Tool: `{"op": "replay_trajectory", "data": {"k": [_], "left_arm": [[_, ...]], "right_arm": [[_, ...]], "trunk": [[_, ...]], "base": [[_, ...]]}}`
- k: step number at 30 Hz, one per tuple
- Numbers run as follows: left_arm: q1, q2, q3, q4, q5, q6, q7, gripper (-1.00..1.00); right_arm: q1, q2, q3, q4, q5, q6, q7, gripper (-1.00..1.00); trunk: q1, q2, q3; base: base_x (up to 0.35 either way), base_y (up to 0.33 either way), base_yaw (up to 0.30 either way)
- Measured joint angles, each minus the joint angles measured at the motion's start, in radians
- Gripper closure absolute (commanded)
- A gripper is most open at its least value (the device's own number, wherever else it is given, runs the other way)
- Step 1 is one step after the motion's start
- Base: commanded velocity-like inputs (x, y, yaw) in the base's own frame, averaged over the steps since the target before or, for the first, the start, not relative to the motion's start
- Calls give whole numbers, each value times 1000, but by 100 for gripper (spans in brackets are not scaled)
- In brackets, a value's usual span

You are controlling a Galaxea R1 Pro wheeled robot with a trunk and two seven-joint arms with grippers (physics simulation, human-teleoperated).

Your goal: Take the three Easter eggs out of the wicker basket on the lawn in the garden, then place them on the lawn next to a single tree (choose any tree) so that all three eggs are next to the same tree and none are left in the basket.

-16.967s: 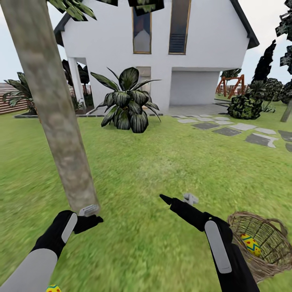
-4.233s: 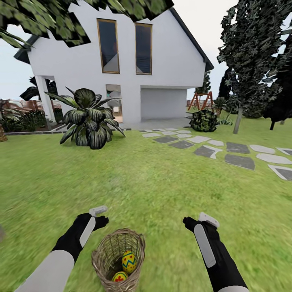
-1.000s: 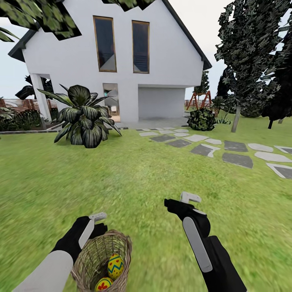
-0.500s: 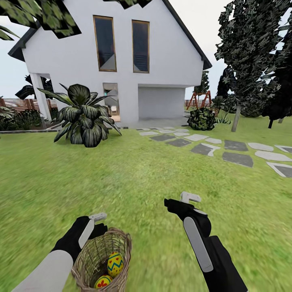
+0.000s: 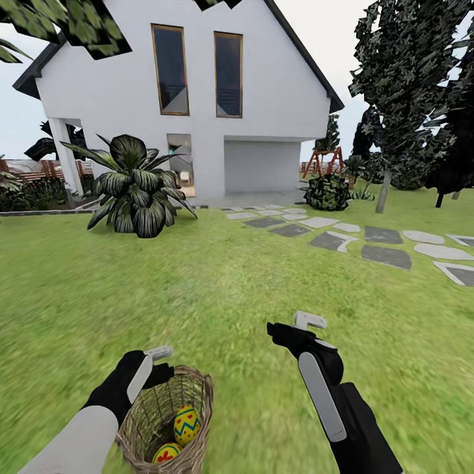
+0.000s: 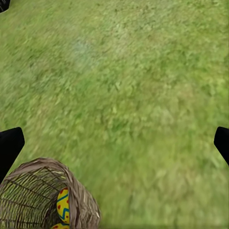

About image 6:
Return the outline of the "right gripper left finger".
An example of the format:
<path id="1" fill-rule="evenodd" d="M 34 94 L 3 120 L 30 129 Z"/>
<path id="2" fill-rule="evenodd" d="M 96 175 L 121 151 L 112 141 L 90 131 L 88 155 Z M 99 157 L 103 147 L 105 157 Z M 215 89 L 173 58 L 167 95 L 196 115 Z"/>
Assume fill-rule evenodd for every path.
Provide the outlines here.
<path id="1" fill-rule="evenodd" d="M 25 145 L 22 128 L 0 132 L 0 184 Z"/>

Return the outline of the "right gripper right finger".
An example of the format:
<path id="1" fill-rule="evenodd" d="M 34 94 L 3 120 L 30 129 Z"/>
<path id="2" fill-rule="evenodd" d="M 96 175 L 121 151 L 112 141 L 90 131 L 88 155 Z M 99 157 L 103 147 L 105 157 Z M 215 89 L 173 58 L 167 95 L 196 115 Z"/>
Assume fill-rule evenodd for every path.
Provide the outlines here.
<path id="1" fill-rule="evenodd" d="M 218 127 L 215 133 L 214 145 L 221 153 L 227 164 L 229 165 L 229 129 Z"/>

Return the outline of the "wicker basket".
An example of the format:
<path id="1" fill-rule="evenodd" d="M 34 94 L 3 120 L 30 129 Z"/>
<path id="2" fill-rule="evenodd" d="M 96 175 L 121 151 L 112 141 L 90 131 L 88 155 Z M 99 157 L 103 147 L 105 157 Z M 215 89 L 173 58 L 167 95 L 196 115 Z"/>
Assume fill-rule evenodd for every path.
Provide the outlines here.
<path id="1" fill-rule="evenodd" d="M 46 173 L 41 175 L 42 169 L 46 170 Z M 35 174 L 38 173 L 39 175 Z M 30 183 L 27 180 L 24 184 L 22 181 L 17 182 L 21 179 L 21 176 L 26 174 L 27 178 L 34 183 L 31 187 L 27 187 Z M 51 183 L 49 179 L 55 178 L 55 183 L 62 185 L 63 187 L 58 188 L 57 185 Z M 41 184 L 42 183 L 42 184 Z M 9 185 L 14 185 L 5 197 L 5 191 Z M 46 195 L 39 191 L 40 187 L 50 188 L 55 190 L 50 195 Z M 68 189 L 68 206 L 69 206 L 69 222 L 70 229 L 99 229 L 102 221 L 102 214 L 99 208 L 99 204 L 96 202 L 92 194 L 81 184 L 70 171 L 69 167 L 64 165 L 62 162 L 52 159 L 50 157 L 39 157 L 35 160 L 20 164 L 13 172 L 5 176 L 4 180 L 0 184 L 0 228 L 4 227 L 6 223 L 6 229 L 17 229 L 17 226 L 22 226 L 26 222 L 19 214 L 15 215 L 15 219 L 11 219 L 12 207 L 14 209 L 26 209 L 29 212 L 33 209 L 37 211 L 38 205 L 33 205 L 35 199 L 32 198 L 29 204 L 23 203 L 23 201 L 14 200 L 15 197 L 24 189 L 27 195 L 28 193 L 35 194 L 37 198 L 43 198 L 45 201 L 49 201 L 48 208 L 45 210 L 43 217 L 42 229 L 48 229 L 49 218 L 53 210 L 57 207 L 57 198 L 59 193 L 64 189 L 64 186 Z M 19 188 L 15 193 L 13 193 Z M 38 191 L 37 191 L 38 190 Z M 11 198 L 9 199 L 9 197 Z M 51 196 L 51 197 L 50 197 Z M 36 229 L 36 226 L 40 226 L 40 221 L 34 218 L 31 219 L 30 224 L 32 229 Z M 52 220 L 52 225 L 60 224 L 59 214 L 56 214 Z"/>

